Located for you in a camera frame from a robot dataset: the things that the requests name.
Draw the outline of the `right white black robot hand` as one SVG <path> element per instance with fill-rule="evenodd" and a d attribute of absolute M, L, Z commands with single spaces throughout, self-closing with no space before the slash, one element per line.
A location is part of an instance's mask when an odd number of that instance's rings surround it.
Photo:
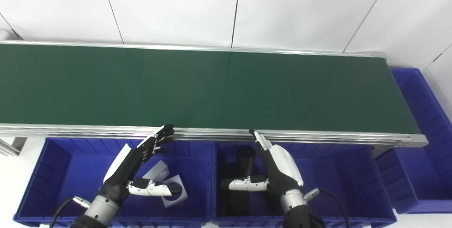
<path fill-rule="evenodd" d="M 282 146 L 271 143 L 258 131 L 250 129 L 249 133 L 254 137 L 266 176 L 248 175 L 224 179 L 221 181 L 221 188 L 230 191 L 268 191 L 279 199 L 281 205 L 290 209 L 306 205 L 302 193 L 304 181 L 293 157 Z"/>

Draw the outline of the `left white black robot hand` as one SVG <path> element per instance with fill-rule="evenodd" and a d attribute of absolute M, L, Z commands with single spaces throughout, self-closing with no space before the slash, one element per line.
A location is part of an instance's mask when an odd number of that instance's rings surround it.
<path fill-rule="evenodd" d="M 168 151 L 162 145 L 173 141 L 174 132 L 173 124 L 162 125 L 143 139 L 136 148 L 124 146 L 105 175 L 99 194 L 111 200 L 124 200 L 129 194 L 146 197 L 181 195 L 183 189 L 177 183 L 167 184 L 156 179 L 136 178 L 140 167 L 154 154 Z"/>

